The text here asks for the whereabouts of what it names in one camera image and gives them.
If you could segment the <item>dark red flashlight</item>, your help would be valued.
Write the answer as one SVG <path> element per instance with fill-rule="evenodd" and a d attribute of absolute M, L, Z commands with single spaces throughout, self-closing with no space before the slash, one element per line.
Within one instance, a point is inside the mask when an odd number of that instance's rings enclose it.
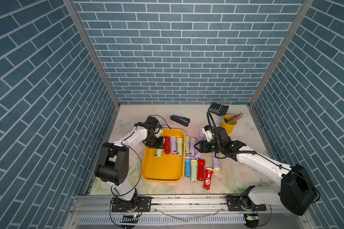
<path fill-rule="evenodd" d="M 163 140 L 164 140 L 164 152 L 166 155 L 169 155 L 171 153 L 170 137 L 164 136 Z"/>

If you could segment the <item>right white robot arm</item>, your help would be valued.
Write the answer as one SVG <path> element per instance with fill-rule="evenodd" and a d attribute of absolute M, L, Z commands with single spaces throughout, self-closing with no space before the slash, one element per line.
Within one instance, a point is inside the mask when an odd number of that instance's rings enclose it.
<path fill-rule="evenodd" d="M 321 195 L 307 172 L 296 164 L 290 166 L 273 160 L 238 140 L 231 140 L 223 127 L 205 126 L 204 138 L 194 148 L 199 153 L 222 153 L 224 158 L 252 167 L 276 183 L 276 187 L 249 186 L 241 193 L 239 202 L 247 211 L 259 205 L 283 206 L 289 212 L 302 216 Z"/>

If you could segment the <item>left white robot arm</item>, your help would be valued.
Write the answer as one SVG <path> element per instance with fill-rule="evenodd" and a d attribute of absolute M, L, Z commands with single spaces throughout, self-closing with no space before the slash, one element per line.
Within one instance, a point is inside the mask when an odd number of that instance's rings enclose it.
<path fill-rule="evenodd" d="M 145 122 L 138 122 L 124 137 L 113 143 L 105 142 L 100 150 L 95 166 L 95 176 L 110 183 L 116 191 L 115 196 L 123 201 L 131 201 L 136 188 L 127 180 L 129 173 L 129 151 L 135 150 L 139 143 L 147 148 L 163 149 L 163 129 L 157 118 L 148 116 Z"/>

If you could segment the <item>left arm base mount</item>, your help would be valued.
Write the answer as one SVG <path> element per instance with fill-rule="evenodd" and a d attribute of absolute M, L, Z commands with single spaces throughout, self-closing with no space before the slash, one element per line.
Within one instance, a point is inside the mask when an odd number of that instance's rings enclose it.
<path fill-rule="evenodd" d="M 150 196 L 134 196 L 130 201 L 126 201 L 114 197 L 110 202 L 111 212 L 150 212 L 152 199 Z"/>

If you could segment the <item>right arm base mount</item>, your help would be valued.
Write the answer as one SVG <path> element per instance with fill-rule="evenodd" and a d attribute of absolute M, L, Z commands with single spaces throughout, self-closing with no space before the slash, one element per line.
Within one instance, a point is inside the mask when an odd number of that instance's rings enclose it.
<path fill-rule="evenodd" d="M 241 194 L 227 195 L 226 203 L 228 211 L 266 211 L 267 208 L 264 204 L 256 205 L 248 197 L 249 191 L 254 187 L 254 185 L 249 186 Z"/>

